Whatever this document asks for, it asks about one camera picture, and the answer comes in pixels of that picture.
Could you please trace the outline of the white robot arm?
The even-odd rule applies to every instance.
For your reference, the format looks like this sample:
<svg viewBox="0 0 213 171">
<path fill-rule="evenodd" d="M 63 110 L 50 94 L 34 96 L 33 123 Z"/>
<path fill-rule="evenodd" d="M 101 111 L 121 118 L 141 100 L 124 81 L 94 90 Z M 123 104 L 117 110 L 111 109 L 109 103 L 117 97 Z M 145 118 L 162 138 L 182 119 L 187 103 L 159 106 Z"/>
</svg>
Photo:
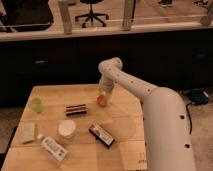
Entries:
<svg viewBox="0 0 213 171">
<path fill-rule="evenodd" d="M 122 70 L 120 58 L 99 63 L 99 86 L 109 93 L 118 83 L 137 97 L 143 111 L 147 171 L 196 171 L 186 105 L 171 88 L 160 87 Z"/>
</svg>

